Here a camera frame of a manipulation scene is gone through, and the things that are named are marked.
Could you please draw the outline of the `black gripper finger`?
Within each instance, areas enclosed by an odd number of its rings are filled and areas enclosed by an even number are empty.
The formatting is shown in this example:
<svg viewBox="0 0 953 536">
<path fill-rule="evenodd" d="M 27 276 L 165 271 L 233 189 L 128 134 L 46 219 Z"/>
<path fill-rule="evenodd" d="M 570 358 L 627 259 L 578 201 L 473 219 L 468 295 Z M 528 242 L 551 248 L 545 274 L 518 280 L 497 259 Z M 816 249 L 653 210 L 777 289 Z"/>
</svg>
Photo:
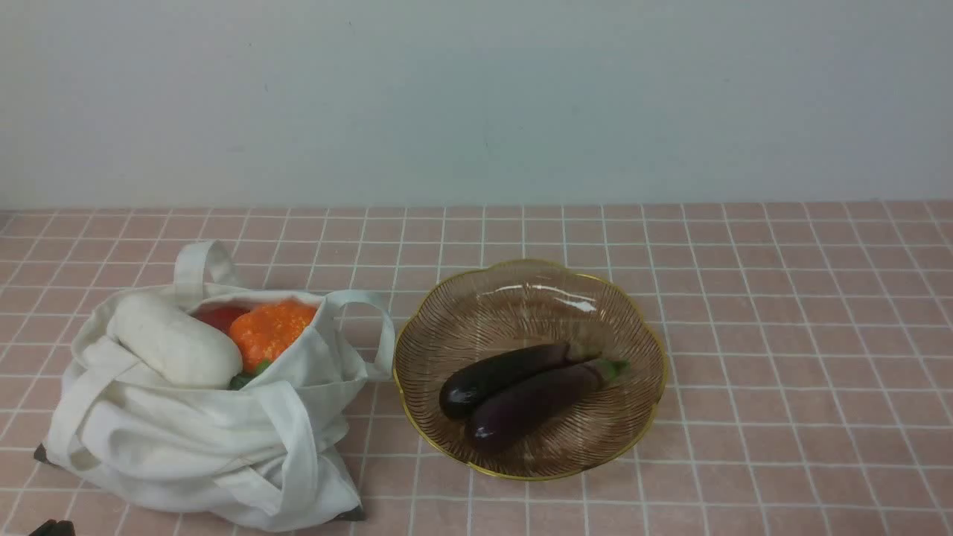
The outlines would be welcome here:
<svg viewBox="0 0 953 536">
<path fill-rule="evenodd" d="M 28 536 L 75 536 L 74 523 L 67 520 L 50 519 L 28 533 Z"/>
</svg>

